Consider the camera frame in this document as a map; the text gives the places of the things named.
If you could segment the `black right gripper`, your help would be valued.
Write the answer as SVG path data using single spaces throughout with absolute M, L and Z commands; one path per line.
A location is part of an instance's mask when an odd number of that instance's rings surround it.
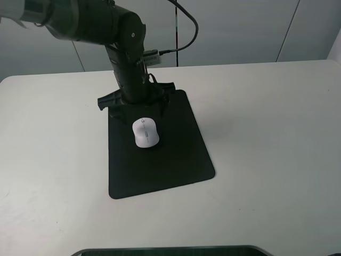
M 155 76 L 148 73 L 143 63 L 113 64 L 113 71 L 119 89 L 98 98 L 100 110 L 108 108 L 110 121 L 127 123 L 124 105 L 151 105 L 153 117 L 162 118 L 170 104 L 169 93 L 175 92 L 175 84 L 159 83 Z

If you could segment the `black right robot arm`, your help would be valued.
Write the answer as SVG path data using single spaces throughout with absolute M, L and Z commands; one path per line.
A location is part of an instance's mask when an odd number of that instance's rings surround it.
M 162 118 L 173 83 L 158 83 L 147 66 L 158 51 L 146 51 L 146 26 L 115 1 L 1 1 L 1 16 L 46 27 L 57 39 L 105 46 L 119 89 L 98 98 L 98 107 L 123 119 L 131 111 Z

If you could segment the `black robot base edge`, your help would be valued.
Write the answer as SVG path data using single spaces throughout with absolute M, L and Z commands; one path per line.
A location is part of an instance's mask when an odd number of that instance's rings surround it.
M 84 249 L 73 255 L 271 255 L 251 245 Z

